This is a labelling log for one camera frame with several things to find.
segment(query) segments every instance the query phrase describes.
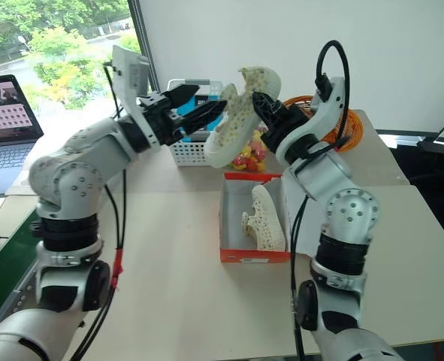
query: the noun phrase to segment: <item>laptop screen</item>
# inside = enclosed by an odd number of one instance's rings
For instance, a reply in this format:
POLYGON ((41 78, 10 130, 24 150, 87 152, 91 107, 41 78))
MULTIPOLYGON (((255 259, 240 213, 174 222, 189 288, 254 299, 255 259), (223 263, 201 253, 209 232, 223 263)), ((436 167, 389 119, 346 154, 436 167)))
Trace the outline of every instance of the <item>laptop screen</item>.
POLYGON ((0 143, 36 140, 43 132, 13 75, 0 77, 0 143))

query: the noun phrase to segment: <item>shoe box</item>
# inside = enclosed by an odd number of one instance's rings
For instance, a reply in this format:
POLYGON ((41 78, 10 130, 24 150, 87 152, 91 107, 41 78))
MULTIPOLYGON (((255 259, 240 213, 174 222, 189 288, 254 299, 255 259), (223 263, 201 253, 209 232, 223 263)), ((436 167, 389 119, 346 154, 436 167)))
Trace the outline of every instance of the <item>shoe box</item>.
MULTIPOLYGON (((221 262, 281 263, 290 260, 291 225, 305 192, 295 178, 284 174, 225 173, 220 200, 221 262), (285 236, 285 251, 257 250, 256 241, 242 230, 242 213, 253 215, 252 188, 263 184, 272 197, 285 236)), ((298 236, 297 252, 315 256, 325 221, 322 206, 310 199, 298 236)))

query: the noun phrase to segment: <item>mesh shoe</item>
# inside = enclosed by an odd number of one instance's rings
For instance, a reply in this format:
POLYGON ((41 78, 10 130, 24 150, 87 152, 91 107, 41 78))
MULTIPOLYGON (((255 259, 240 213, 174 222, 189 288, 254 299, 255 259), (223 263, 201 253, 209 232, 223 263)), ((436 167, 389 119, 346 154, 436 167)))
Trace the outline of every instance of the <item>mesh shoe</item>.
POLYGON ((261 66, 242 68, 245 92, 239 96, 235 85, 227 85, 220 99, 228 101, 222 122, 215 128, 204 146, 208 164, 214 168, 228 165, 252 137, 261 119, 253 110, 252 93, 262 92, 272 99, 280 93, 280 77, 269 68, 261 66))
POLYGON ((285 237, 270 193, 258 185, 252 189, 255 214, 242 214, 242 230, 257 242, 257 250, 285 250, 285 237))

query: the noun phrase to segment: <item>box label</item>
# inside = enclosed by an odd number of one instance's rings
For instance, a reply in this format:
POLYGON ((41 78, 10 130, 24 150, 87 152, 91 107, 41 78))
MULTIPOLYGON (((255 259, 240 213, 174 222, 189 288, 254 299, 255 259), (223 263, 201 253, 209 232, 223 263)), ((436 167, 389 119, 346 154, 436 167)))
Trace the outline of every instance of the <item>box label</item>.
POLYGON ((242 258, 242 263, 268 263, 268 258, 242 258))

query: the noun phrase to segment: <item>table surface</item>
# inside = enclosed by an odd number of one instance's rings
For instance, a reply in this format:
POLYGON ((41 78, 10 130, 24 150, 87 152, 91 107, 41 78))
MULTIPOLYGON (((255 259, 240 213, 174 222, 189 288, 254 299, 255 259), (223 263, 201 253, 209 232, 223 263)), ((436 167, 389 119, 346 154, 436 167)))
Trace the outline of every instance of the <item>table surface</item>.
MULTIPOLYGON (((404 185, 390 151, 376 139, 344 156, 352 167, 358 165, 354 179, 377 197, 382 209, 367 258, 362 326, 392 345, 443 340, 444 231, 418 190, 404 185), (378 155, 371 166, 379 163, 388 170, 384 177, 374 177, 367 167, 370 152, 378 155)), ((222 171, 177 168, 168 157, 166 150, 143 155, 128 172, 124 272, 86 359, 294 354, 288 263, 221 264, 222 171)), ((119 190, 116 198, 121 198, 119 190)), ((7 197, 0 210, 0 235, 12 234, 35 203, 33 196, 7 197)), ((101 207, 99 219, 102 258, 111 262, 115 241, 109 204, 101 207)), ((310 276, 307 257, 298 257, 297 268, 299 282, 310 276)), ((74 336, 67 355, 85 331, 74 336)), ((318 352, 311 334, 304 331, 303 336, 306 352, 318 352)))

